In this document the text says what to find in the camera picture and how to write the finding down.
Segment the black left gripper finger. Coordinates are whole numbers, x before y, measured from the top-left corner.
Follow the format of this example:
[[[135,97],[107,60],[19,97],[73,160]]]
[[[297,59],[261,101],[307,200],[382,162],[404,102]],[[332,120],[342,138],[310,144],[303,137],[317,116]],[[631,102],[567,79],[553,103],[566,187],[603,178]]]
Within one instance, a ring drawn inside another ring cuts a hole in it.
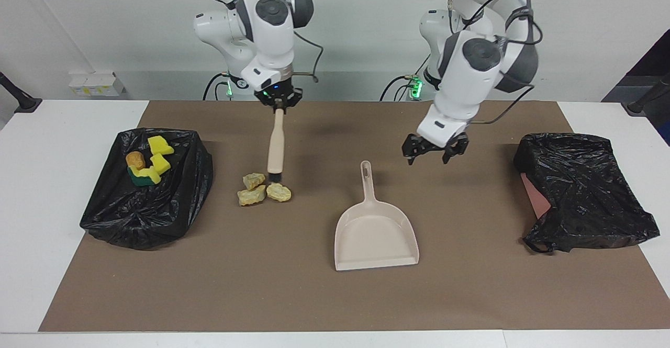
[[[469,145],[467,135],[457,135],[448,142],[443,150],[443,164],[447,164],[452,157],[462,155]]]
[[[426,153],[424,139],[414,133],[408,134],[402,144],[402,153],[409,166],[411,166],[417,157]]]

